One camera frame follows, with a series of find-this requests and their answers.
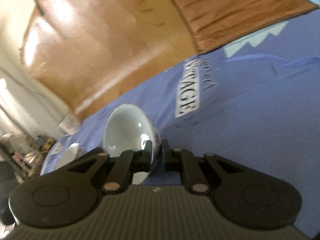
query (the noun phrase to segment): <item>cup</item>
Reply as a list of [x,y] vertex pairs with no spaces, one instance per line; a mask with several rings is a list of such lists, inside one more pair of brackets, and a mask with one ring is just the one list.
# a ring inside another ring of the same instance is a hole
[[[119,157],[126,150],[143,150],[148,140],[152,141],[153,163],[160,149],[159,133],[139,107],[123,104],[109,117],[103,137],[103,150],[109,153],[110,157]],[[148,172],[135,173],[132,184],[140,184],[148,174]]]
[[80,127],[79,119],[77,119],[71,113],[68,113],[66,117],[58,124],[58,128],[61,129],[66,135],[74,135],[76,132],[78,132],[79,127]]

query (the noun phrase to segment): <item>blue bedsheet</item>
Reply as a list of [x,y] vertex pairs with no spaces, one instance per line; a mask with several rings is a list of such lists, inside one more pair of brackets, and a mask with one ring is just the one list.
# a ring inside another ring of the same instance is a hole
[[[197,156],[213,152],[293,184],[303,200],[296,226],[313,237],[320,230],[319,26],[316,10],[187,59],[103,107],[60,142],[64,148],[79,142],[85,152],[102,147],[112,111],[135,104],[172,147]],[[175,118],[184,65],[195,59],[199,108]],[[49,153],[42,174],[53,171],[63,150]],[[179,176],[155,170],[145,183],[176,184]]]

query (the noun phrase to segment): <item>white wall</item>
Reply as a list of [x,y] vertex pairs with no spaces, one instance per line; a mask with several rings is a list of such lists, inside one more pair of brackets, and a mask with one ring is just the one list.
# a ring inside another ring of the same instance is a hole
[[[0,78],[6,78],[8,90],[30,116],[27,118],[25,114],[22,114],[25,119],[24,125],[27,125],[33,132],[42,132],[58,138],[59,135],[56,131],[58,120],[61,120],[68,112],[68,107],[39,82],[32,79],[20,63],[19,48],[22,45],[22,38],[33,8],[33,0],[0,0],[0,67],[8,70],[30,90],[40,92],[50,98],[58,111],[52,107],[48,100],[40,96],[37,96],[36,100],[1,71]],[[49,110],[52,112],[54,120],[47,114]]]
[[[29,90],[36,91],[23,74],[13,65],[0,48],[0,67],[7,70],[14,78],[23,83]],[[19,121],[19,123],[33,136],[47,134],[59,138],[57,125],[68,112],[65,109],[58,113],[48,100],[39,95],[28,93],[23,87],[17,85],[9,76],[0,69],[0,78],[5,78],[8,92],[2,92],[0,103],[6,110]]]

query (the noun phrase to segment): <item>ridged black surface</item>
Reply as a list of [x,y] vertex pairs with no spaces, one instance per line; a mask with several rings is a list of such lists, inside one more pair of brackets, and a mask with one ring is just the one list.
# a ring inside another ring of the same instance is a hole
[[294,227],[274,231],[242,228],[222,217],[205,196],[183,186],[129,186],[107,195],[78,223],[57,229],[17,227],[7,240],[306,240]]

